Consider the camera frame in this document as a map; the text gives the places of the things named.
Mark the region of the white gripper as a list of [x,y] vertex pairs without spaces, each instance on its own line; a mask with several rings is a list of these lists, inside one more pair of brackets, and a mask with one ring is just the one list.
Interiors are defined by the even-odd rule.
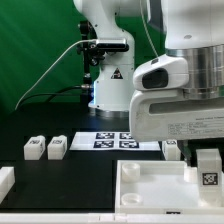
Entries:
[[196,166],[192,139],[224,137],[224,98],[186,100],[181,90],[136,91],[129,127],[138,142],[178,140],[181,159]]

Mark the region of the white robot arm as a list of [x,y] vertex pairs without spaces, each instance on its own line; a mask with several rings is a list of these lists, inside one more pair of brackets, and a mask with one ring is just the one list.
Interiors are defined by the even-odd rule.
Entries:
[[187,160],[224,138],[224,0],[73,0],[95,33],[90,110]]

